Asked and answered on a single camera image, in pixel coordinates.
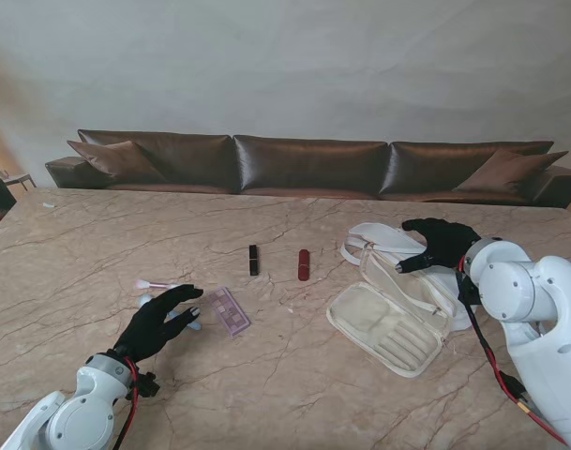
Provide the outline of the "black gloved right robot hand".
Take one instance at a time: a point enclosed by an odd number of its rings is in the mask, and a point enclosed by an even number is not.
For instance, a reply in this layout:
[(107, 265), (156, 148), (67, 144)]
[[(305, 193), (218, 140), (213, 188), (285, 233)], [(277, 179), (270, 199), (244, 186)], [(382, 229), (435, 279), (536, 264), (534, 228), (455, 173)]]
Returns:
[(418, 232), (427, 241), (426, 249), (418, 255), (400, 261), (398, 273), (407, 274), (442, 266), (456, 268), (470, 247), (481, 239), (473, 228), (438, 218), (416, 218), (404, 221), (402, 230)]

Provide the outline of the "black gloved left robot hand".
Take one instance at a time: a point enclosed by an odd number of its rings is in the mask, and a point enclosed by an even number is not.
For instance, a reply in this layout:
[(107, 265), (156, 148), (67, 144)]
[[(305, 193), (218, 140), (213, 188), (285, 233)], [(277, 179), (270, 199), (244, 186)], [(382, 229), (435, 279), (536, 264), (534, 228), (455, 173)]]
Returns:
[(202, 296), (202, 289), (192, 284), (183, 284), (152, 298), (133, 315), (126, 330), (113, 345), (113, 350), (133, 363), (159, 353), (167, 342), (197, 320), (200, 310), (190, 307), (169, 320), (168, 314), (181, 303)]

